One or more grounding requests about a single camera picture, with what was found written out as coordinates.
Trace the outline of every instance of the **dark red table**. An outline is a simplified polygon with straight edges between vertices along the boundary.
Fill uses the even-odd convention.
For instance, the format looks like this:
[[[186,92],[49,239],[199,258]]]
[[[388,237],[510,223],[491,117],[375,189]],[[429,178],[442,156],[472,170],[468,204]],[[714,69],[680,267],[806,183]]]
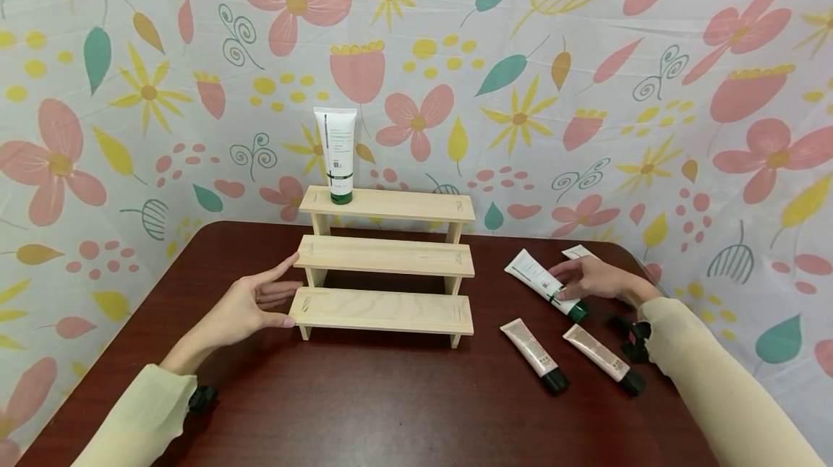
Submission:
[[[159,362],[241,275],[294,252],[309,227],[220,222],[200,231],[57,413],[20,467],[69,466],[144,364]],[[427,233],[335,231],[442,241]],[[574,241],[464,236],[477,276],[462,283],[475,335],[451,350],[448,336],[317,328],[264,330],[210,357],[202,384],[220,390],[206,416],[155,466],[713,466],[700,430],[670,381],[636,365],[647,389],[631,399],[561,339],[571,323],[503,268],[522,248],[544,265]],[[583,242],[637,274],[623,248]],[[303,270],[286,279],[303,280]],[[443,292],[433,277],[330,272],[327,286]],[[618,352],[606,326],[617,301],[590,299],[583,324]],[[553,398],[498,330],[516,317],[571,381]]]

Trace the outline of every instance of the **wooden shelf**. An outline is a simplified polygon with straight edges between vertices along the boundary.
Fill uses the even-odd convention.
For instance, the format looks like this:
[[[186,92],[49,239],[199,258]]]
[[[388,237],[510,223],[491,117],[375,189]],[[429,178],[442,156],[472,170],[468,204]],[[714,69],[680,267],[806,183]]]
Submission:
[[[473,335],[465,296],[401,292],[298,288],[289,315],[304,340],[314,327],[446,334],[456,348],[461,335]]]
[[[298,291],[295,302],[292,303],[294,311],[291,312],[292,316],[298,313],[301,321],[307,321],[306,324],[298,324],[304,340],[309,337],[309,327],[318,325],[360,330],[447,333],[453,336],[451,347],[456,348],[460,335],[471,335],[474,331],[471,325],[468,299],[462,298],[463,301],[459,301],[460,297],[457,296],[464,277],[474,277],[471,250],[468,244],[460,244],[464,225],[475,220],[470,197],[459,194],[353,189],[352,202],[346,205],[336,205],[330,199],[327,187],[310,186],[307,187],[307,192],[298,209],[312,215],[312,231],[314,232],[312,236],[303,236],[298,247],[300,257],[295,263],[297,268],[303,268],[307,272],[308,287]],[[448,222],[448,233],[445,235],[445,243],[334,237],[330,236],[330,215],[444,221]],[[444,277],[445,292],[450,298],[432,294],[331,290],[331,288],[323,288],[328,270],[439,275]],[[300,301],[301,304],[299,304],[301,292],[304,292],[306,301]],[[366,304],[369,307],[369,315],[365,312],[353,313],[352,308],[345,309],[346,312],[339,312],[341,308],[333,308],[335,310],[333,312],[335,315],[333,315],[328,312],[330,308],[322,308],[323,312],[321,310],[315,312],[315,317],[310,321],[304,318],[313,315],[313,313],[307,313],[308,304],[312,302],[317,303],[317,306],[330,308],[331,306],[340,307],[339,303],[346,303],[350,307]],[[374,308],[377,306],[400,307],[405,310],[405,313],[411,313],[408,312],[410,308],[404,307],[406,305],[402,303],[411,303],[410,306],[415,309],[430,308],[434,314],[433,318],[416,321],[407,317],[402,319],[390,312],[389,308],[379,308],[381,312],[376,312]],[[467,321],[466,328],[457,327],[459,324],[450,328],[443,326],[448,325],[446,324],[448,320],[455,321],[448,319],[449,314],[455,313],[454,310],[461,313],[461,307],[465,307],[465,315],[457,316],[463,317],[460,320]],[[431,330],[439,327],[437,325],[445,329]]]

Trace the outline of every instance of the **cosmetic tube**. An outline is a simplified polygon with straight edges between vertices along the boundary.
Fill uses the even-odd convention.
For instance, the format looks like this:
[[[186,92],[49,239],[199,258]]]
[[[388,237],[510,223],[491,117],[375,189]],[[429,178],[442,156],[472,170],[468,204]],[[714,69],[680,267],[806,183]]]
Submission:
[[[558,308],[561,313],[568,316],[574,323],[580,323],[590,313],[590,309],[584,301],[559,301],[559,299],[556,299],[555,295],[558,294],[564,285],[561,285],[561,282],[555,279],[525,249],[522,249],[521,253],[516,255],[512,263],[509,263],[504,268],[504,271],[514,275],[523,284],[532,288],[539,296],[546,299],[555,308]]]
[[[595,362],[599,368],[604,370],[610,378],[614,379],[629,395],[639,395],[645,389],[645,379],[636,373],[628,364],[615,356],[614,353],[605,347],[596,337],[587,333],[587,330],[580,325],[573,327],[564,334],[572,346],[585,354],[588,359]]]
[[[313,107],[312,112],[315,113],[324,145],[324,164],[327,165],[330,199],[336,205],[346,205],[353,200],[353,134],[358,111]]]
[[[544,350],[535,335],[532,335],[523,320],[515,319],[508,324],[504,324],[500,326],[500,331],[503,331],[512,341],[512,344],[518,348],[526,362],[529,362],[532,369],[535,369],[538,378],[541,379],[544,386],[547,386],[553,396],[559,395],[568,389],[570,381],[561,373],[558,364]]]
[[[568,257],[570,260],[585,257],[585,255],[592,255],[592,257],[596,257],[595,254],[593,254],[592,252],[590,252],[590,250],[584,247],[584,244],[577,244],[575,247],[563,250],[561,254],[566,255],[566,257]]]

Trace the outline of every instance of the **right hand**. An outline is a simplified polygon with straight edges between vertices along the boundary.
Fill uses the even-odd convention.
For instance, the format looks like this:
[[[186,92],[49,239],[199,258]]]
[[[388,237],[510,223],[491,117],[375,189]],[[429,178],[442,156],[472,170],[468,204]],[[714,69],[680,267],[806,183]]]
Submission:
[[[550,274],[565,285],[557,295],[559,301],[598,296],[623,299],[638,308],[662,295],[642,277],[608,265],[592,255],[559,263],[550,268]]]

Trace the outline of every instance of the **beige sleeve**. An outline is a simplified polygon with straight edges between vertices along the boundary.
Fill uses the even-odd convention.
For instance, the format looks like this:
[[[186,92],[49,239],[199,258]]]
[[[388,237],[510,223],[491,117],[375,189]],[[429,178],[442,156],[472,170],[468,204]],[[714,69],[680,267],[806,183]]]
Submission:
[[[194,375],[146,365],[72,467],[149,467],[182,434],[188,400],[196,389]]]
[[[768,392],[677,299],[642,304],[651,323],[646,347],[673,380],[724,467],[824,467]]]

